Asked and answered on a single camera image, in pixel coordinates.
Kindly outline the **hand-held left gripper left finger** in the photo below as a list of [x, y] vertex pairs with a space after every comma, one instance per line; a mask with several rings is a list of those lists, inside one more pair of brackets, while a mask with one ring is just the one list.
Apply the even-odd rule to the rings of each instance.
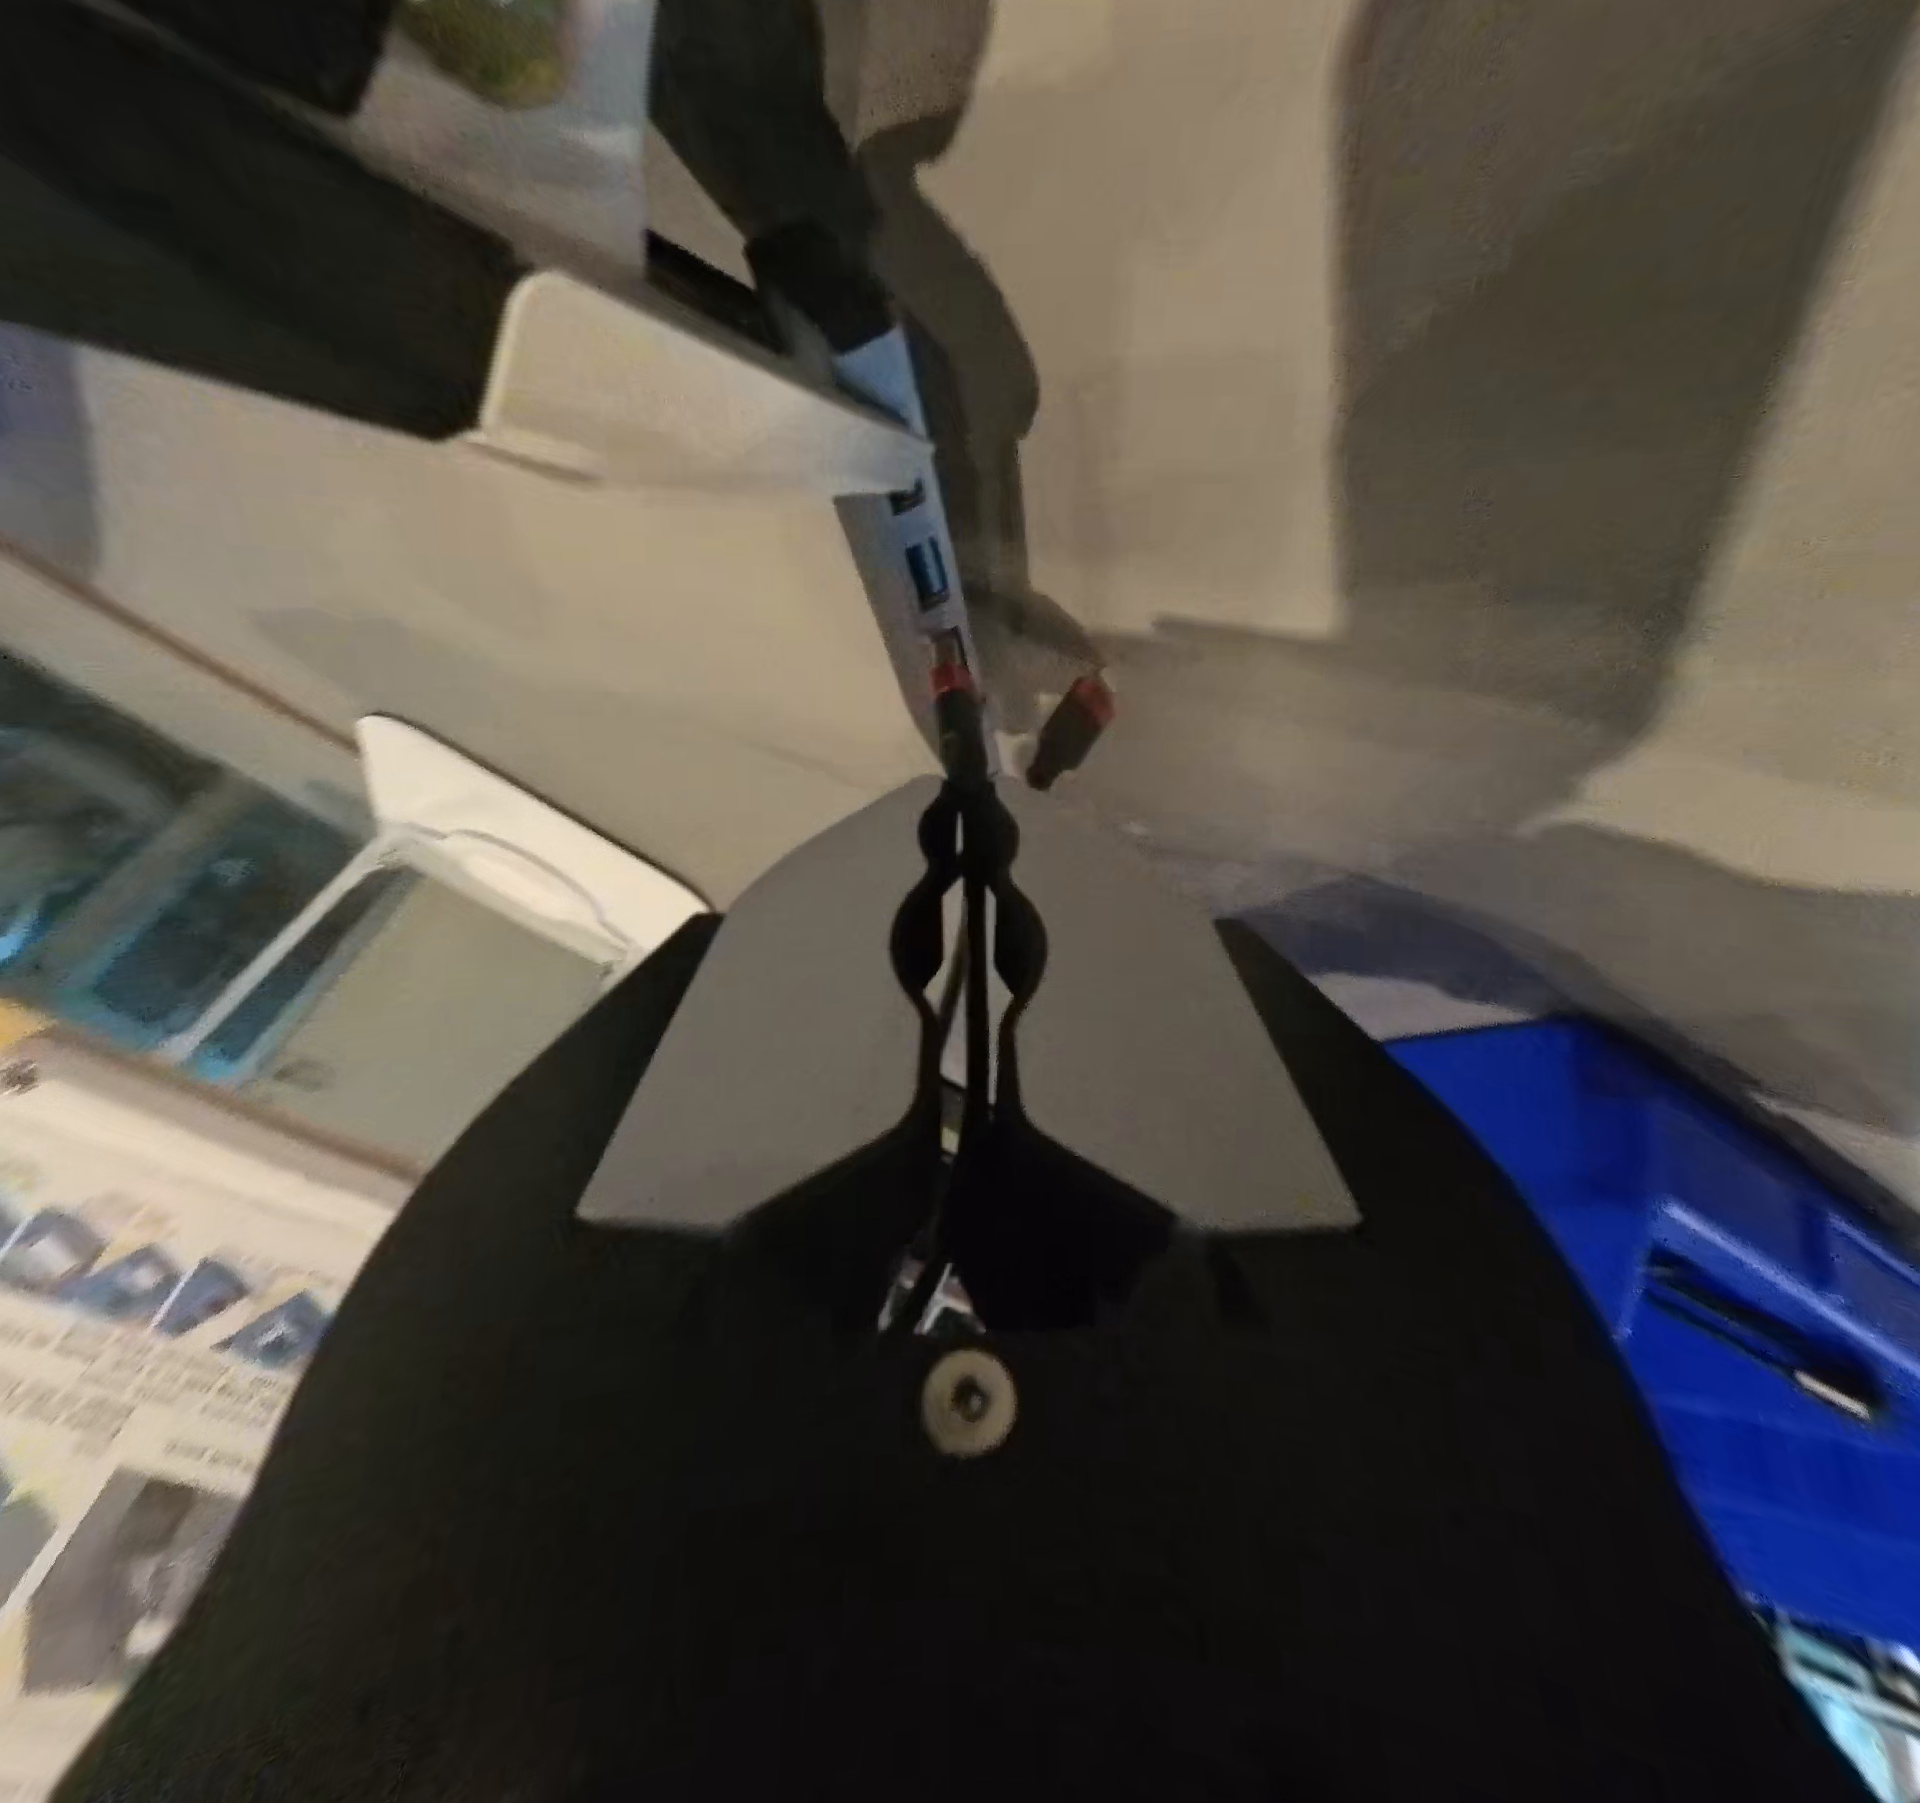
[[600, 1229], [726, 1229], [914, 1106], [950, 970], [954, 897], [906, 979], [893, 920], [924, 878], [938, 778], [911, 778], [795, 845], [723, 915], [592, 1171]]

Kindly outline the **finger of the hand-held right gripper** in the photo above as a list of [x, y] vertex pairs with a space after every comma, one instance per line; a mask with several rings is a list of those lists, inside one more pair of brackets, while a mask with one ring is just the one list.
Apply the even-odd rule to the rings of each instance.
[[500, 308], [477, 449], [583, 486], [820, 499], [906, 493], [933, 465], [902, 419], [562, 271]]
[[656, 0], [392, 0], [360, 156], [544, 266], [637, 271]]

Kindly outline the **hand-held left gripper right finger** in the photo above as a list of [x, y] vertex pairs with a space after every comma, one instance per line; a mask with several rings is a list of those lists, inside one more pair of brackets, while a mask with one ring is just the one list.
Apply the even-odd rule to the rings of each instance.
[[1206, 1233], [1346, 1233], [1357, 1202], [1212, 916], [1075, 805], [1004, 782], [1045, 934], [1014, 1026], [1030, 1126]]

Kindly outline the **grey usb hub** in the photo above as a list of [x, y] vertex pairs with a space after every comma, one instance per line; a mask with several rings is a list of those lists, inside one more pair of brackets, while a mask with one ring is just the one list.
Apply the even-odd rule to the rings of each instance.
[[906, 329], [890, 325], [837, 353], [830, 371], [837, 392], [897, 419], [922, 449], [906, 482], [839, 495], [833, 508], [906, 717], [933, 746], [936, 684], [954, 674], [977, 682], [980, 660]]

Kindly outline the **black usb cable red collar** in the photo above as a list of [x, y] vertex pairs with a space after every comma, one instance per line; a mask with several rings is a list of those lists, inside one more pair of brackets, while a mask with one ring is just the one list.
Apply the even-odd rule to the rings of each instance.
[[933, 1094], [929, 1202], [882, 1313], [883, 1337], [928, 1331], [958, 1276], [973, 1182], [995, 1120], [993, 928], [1002, 809], [987, 720], [966, 663], [929, 669], [940, 778], [914, 821], [917, 872], [900, 901], [886, 951], [919, 1015], [914, 1091]]

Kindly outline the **blue plastic bin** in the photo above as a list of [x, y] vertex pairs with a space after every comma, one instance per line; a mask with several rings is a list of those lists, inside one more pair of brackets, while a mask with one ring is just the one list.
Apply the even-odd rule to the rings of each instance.
[[1548, 1229], [1739, 1588], [1915, 1650], [1915, 1263], [1758, 1118], [1592, 1023], [1384, 1049]]

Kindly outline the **printed instruction sheet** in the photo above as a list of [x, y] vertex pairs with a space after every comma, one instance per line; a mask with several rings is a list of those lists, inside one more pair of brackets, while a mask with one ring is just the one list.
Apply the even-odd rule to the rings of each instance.
[[4, 1798], [181, 1626], [411, 1179], [4, 1008]]

